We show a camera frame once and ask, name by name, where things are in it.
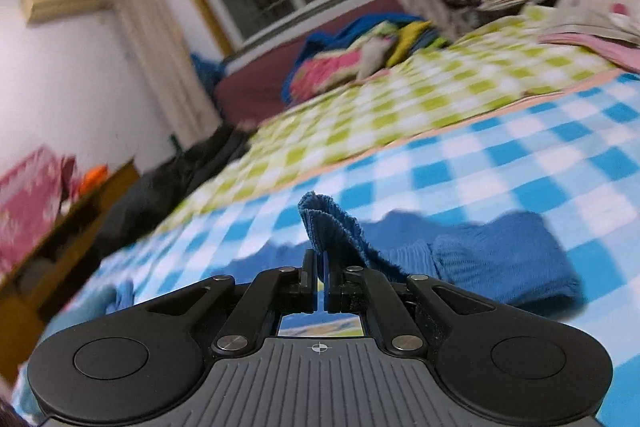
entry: blue cloth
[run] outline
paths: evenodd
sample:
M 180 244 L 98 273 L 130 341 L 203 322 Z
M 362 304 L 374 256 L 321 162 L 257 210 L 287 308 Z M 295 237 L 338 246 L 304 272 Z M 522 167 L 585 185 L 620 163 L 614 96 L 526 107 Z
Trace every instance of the blue cloth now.
M 189 56 L 191 57 L 191 64 L 196 70 L 200 83 L 204 86 L 207 93 L 212 96 L 215 87 L 226 76 L 226 64 L 224 62 L 207 60 L 206 58 L 200 57 L 197 53 L 192 53 Z
M 133 306 L 133 281 L 131 279 L 125 279 L 115 287 L 115 291 L 116 296 L 107 305 L 106 315 Z
M 38 344 L 44 342 L 51 335 L 66 330 L 66 328 L 104 317 L 130 306 L 133 306 L 133 282 L 131 279 L 123 281 L 117 287 L 105 286 L 100 291 L 88 296 L 77 308 L 61 311 L 53 317 L 38 339 Z M 26 371 L 26 365 L 20 371 Z M 16 399 L 19 402 L 21 412 L 29 414 L 38 423 L 44 420 L 36 397 L 28 385 L 22 388 L 19 397 L 14 397 L 14 401 Z
M 417 39 L 415 39 L 414 45 L 411 46 L 411 49 L 409 50 L 409 55 L 411 56 L 416 51 L 430 46 L 439 36 L 440 33 L 437 28 L 427 28 Z
M 291 81 L 298 68 L 308 58 L 312 58 L 320 52 L 348 48 L 359 36 L 372 30 L 381 22 L 389 21 L 397 26 L 406 26 L 410 22 L 421 20 L 423 19 L 420 17 L 407 15 L 406 13 L 376 13 L 357 18 L 335 35 L 329 35 L 324 32 L 312 33 L 306 38 L 302 51 L 300 51 L 300 55 L 298 55 L 293 65 L 293 69 L 289 71 L 287 79 L 284 81 L 284 84 L 282 84 L 282 101 L 286 104 L 291 103 L 291 93 L 289 92 Z
M 298 208 L 317 255 L 339 252 L 344 266 L 377 269 L 393 282 L 422 273 L 514 306 L 581 296 L 572 264 L 533 212 L 453 226 L 391 212 L 361 227 L 328 196 L 308 192 Z

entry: pillow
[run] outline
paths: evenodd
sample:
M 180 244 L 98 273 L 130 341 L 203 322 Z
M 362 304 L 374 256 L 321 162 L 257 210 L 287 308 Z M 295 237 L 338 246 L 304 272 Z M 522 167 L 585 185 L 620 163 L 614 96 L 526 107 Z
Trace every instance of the pillow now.
M 582 33 L 640 45 L 640 0 L 558 0 L 543 35 Z
M 416 39 L 431 26 L 431 22 L 411 22 L 407 26 L 400 28 L 398 32 L 398 45 L 396 46 L 393 55 L 389 57 L 389 60 L 386 62 L 387 68 L 391 68 L 396 64 L 399 64 L 403 60 L 405 60 L 408 55 L 411 47 L 414 45 Z

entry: blue checkered bedsheet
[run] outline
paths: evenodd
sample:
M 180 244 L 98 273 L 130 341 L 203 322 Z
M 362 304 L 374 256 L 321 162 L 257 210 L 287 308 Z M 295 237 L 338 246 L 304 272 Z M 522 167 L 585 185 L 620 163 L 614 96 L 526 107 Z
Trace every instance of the blue checkered bedsheet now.
M 198 216 L 105 260 L 79 299 L 132 278 L 138 303 L 220 273 L 267 240 L 301 243 L 296 205 L 308 190 L 331 195 L 363 220 L 395 208 L 443 223 L 488 221 L 516 208 L 543 214 L 584 282 L 587 304 L 566 322 L 604 344 L 615 366 L 599 418 L 608 427 L 640 426 L 639 77 L 623 74 L 555 102 L 415 139 Z M 292 320 L 284 325 L 298 324 Z

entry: air conditioner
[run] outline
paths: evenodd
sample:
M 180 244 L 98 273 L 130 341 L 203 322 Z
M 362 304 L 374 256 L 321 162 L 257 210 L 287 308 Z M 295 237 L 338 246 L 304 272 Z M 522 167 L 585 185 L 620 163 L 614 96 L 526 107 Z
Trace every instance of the air conditioner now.
M 110 7 L 107 0 L 20 0 L 20 4 L 28 24 L 104 10 Z

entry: dark wooden furniture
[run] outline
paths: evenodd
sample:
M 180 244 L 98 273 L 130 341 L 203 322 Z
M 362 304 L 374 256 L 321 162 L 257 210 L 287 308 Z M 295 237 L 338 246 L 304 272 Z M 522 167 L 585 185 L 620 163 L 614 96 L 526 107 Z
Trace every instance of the dark wooden furniture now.
M 132 161 L 83 196 L 0 282 L 0 375 L 12 384 L 46 323 L 99 261 L 88 255 L 111 206 L 140 179 Z

